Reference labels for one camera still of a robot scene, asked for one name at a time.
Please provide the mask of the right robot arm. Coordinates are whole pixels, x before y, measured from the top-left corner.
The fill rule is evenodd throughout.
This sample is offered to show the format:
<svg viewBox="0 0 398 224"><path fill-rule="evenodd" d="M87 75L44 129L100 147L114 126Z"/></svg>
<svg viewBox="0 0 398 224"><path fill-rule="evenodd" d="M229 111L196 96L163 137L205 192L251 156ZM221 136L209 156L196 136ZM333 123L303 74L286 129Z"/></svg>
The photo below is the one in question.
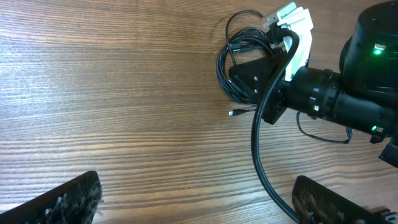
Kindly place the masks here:
<svg viewBox="0 0 398 224"><path fill-rule="evenodd" d="M266 120L278 106L306 113L371 135L390 138L380 159L397 166L397 1L365 9L340 55L340 72L299 68L277 84Z"/></svg>

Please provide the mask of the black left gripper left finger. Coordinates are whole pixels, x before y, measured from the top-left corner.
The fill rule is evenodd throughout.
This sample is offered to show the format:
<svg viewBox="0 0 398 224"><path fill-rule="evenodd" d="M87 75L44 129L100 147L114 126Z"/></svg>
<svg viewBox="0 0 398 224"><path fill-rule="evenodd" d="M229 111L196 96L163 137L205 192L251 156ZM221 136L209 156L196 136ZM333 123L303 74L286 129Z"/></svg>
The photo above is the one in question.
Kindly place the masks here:
<svg viewBox="0 0 398 224"><path fill-rule="evenodd" d="M91 223L102 188L91 170L1 214L1 223Z"/></svg>

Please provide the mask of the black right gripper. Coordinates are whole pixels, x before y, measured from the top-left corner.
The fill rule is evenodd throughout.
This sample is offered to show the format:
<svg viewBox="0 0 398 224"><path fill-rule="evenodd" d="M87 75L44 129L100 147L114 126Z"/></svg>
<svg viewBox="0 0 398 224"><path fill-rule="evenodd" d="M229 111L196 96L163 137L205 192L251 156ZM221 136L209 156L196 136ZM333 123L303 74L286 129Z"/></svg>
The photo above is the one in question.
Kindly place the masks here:
<svg viewBox="0 0 398 224"><path fill-rule="evenodd" d="M256 105L261 102L262 94L267 90L270 79L281 65L282 60L278 56L263 57L233 65L228 72L238 90L248 97L249 103ZM268 124L275 124L286 110L282 102L284 99L282 92L284 77L285 72L282 72L282 77L271 91L269 101L264 109L262 118Z"/></svg>

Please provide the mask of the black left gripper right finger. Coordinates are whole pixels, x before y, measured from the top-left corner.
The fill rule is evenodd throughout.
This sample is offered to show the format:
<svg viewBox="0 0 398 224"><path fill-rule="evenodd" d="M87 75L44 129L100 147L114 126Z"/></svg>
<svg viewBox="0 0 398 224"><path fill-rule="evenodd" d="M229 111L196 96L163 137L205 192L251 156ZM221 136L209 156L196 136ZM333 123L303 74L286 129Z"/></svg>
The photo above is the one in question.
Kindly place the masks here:
<svg viewBox="0 0 398 224"><path fill-rule="evenodd" d="M300 175L292 191L300 224L394 224L395 212L370 212L314 180Z"/></svg>

